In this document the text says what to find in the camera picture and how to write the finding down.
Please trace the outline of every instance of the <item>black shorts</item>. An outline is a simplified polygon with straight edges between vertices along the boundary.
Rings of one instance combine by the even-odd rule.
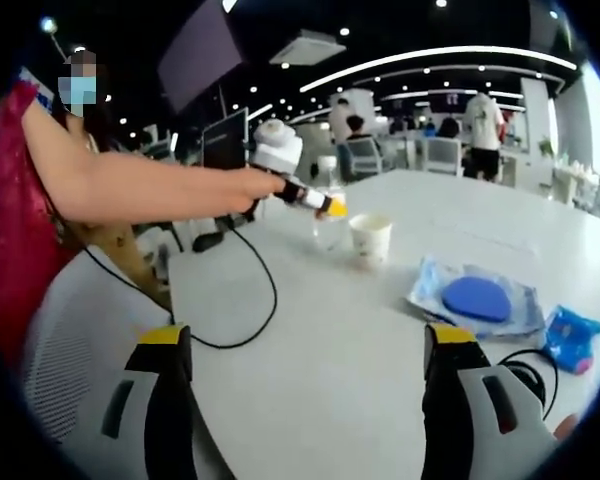
[[[493,180],[500,169],[500,152],[498,150],[471,149],[471,160],[476,172],[483,172],[485,180]]]

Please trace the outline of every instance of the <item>paper cup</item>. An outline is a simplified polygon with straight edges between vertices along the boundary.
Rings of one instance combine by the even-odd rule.
[[[349,221],[358,267],[374,270],[387,261],[392,226],[388,217],[372,213],[357,215]]]

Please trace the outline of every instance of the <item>tan pants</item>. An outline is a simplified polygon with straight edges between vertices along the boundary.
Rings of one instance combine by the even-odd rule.
[[[71,224],[72,230],[85,245],[95,245],[127,275],[140,290],[159,305],[171,310],[168,291],[160,291],[160,282],[153,274],[151,266],[136,247],[131,225],[85,225]]]

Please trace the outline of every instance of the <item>blue pad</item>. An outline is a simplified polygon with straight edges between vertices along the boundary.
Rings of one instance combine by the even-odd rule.
[[[501,323],[511,315],[511,302],[500,285],[478,277],[462,277],[442,290],[442,303],[453,313]]]

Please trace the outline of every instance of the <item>water bottle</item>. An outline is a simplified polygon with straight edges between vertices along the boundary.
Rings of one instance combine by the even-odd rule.
[[[337,198],[340,202],[346,204],[344,186],[338,179],[337,166],[336,157],[319,157],[319,174],[314,185],[316,190],[321,193],[332,198]],[[346,233],[346,217],[332,217],[329,215],[314,217],[313,235],[320,250],[327,252],[335,250],[344,240]]]

